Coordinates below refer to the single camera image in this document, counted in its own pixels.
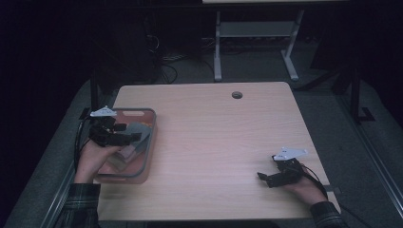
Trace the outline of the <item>grey metal table frame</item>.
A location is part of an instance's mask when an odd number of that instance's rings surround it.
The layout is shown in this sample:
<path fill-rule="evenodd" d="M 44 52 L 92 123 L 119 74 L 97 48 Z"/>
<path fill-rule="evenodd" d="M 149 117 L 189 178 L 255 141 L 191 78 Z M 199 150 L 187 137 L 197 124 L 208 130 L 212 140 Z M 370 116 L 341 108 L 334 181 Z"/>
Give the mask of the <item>grey metal table frame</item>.
<path fill-rule="evenodd" d="M 221 20 L 221 12 L 216 13 L 215 51 L 214 51 L 214 80 L 222 80 L 221 72 L 221 38 L 289 38 L 289 44 L 281 53 L 292 81 L 298 81 L 299 77 L 293 64 L 291 55 L 297 39 L 299 28 L 305 10 L 297 13 L 294 21 L 266 21 L 266 22 L 227 22 Z"/>

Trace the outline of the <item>person's right hand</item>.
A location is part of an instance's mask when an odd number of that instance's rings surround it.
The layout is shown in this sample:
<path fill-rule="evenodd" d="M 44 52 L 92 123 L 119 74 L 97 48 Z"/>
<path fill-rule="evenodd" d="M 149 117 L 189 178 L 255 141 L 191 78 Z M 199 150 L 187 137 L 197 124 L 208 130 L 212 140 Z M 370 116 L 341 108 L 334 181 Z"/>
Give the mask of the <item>person's right hand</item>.
<path fill-rule="evenodd" d="M 308 206 L 313 206 L 317 203 L 327 201 L 323 193 L 315 186 L 315 184 L 302 177 L 297 183 L 284 185 L 283 188 L 296 195 L 302 202 Z"/>

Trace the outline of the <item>pink bin with grey rim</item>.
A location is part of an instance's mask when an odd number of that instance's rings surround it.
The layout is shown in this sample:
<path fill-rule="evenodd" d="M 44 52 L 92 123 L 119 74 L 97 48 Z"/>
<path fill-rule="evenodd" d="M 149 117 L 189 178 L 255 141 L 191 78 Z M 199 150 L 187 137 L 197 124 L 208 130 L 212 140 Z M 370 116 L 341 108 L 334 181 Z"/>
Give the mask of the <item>pink bin with grey rim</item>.
<path fill-rule="evenodd" d="M 142 119 L 153 118 L 154 126 L 147 141 L 146 150 L 135 160 L 125 163 L 111 155 L 98 171 L 96 181 L 100 183 L 130 183 L 140 184 L 146 181 L 149 173 L 154 146 L 154 133 L 156 132 L 157 115 L 151 108 L 114 108 L 117 112 L 115 124 L 140 123 Z"/>

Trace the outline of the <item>person's left hand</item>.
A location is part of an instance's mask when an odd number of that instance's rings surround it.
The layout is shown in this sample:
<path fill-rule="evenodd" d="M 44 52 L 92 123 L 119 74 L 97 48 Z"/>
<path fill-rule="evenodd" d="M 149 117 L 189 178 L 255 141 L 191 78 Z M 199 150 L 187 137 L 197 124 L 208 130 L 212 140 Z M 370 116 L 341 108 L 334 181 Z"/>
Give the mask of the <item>person's left hand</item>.
<path fill-rule="evenodd" d="M 93 183 L 94 178 L 106 160 L 121 149 L 121 146 L 101 147 L 94 141 L 89 140 L 81 150 L 81 157 L 73 182 Z"/>

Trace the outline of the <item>aluminium rail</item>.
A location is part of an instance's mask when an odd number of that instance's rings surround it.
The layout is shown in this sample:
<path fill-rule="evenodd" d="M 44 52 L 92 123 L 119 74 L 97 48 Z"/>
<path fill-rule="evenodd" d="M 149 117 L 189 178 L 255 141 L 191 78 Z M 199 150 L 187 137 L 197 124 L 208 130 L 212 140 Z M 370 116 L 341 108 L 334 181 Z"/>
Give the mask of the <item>aluminium rail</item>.
<path fill-rule="evenodd" d="M 97 109 L 112 106 L 115 100 L 113 96 L 106 95 L 98 95 L 98 98 Z M 85 107 L 90 107 L 90 97 L 76 96 L 41 159 L 39 186 L 47 204 L 39 228 L 54 228 L 66 201 L 75 175 L 75 157 L 86 137 L 86 122 L 80 120 Z"/>
<path fill-rule="evenodd" d="M 344 97 L 336 97 L 338 104 L 352 126 L 354 132 L 363 144 L 374 171 L 378 175 L 380 182 L 386 190 L 395 210 L 403 219 L 403 191 L 399 188 L 386 163 L 381 159 L 379 151 L 375 148 L 367 132 L 363 128 L 363 123 L 374 123 L 375 118 L 368 107 L 351 108 L 352 102 L 348 102 Z"/>

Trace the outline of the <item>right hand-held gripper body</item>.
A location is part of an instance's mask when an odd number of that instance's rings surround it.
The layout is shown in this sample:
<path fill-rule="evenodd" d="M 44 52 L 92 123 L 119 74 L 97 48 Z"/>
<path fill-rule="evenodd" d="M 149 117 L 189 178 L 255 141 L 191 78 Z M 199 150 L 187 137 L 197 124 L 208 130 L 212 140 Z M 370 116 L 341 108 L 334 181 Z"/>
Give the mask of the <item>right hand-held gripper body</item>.
<path fill-rule="evenodd" d="M 278 173 L 273 175 L 271 181 L 275 181 L 279 186 L 297 183 L 302 177 L 301 163 L 298 157 L 307 155 L 306 149 L 295 149 L 282 147 L 280 151 L 272 157 L 278 168 Z"/>

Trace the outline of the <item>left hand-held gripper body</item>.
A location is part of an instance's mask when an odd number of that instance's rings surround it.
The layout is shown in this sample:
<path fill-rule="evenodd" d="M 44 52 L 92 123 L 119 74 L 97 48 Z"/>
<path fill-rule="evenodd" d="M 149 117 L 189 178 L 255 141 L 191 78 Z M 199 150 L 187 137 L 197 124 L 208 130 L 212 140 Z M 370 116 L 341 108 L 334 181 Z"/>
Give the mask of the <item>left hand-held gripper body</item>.
<path fill-rule="evenodd" d="M 107 105 L 89 115 L 95 121 L 89 130 L 89 138 L 101 147 L 105 146 L 125 146 L 127 136 L 117 132 L 118 126 L 115 124 L 117 112 Z"/>

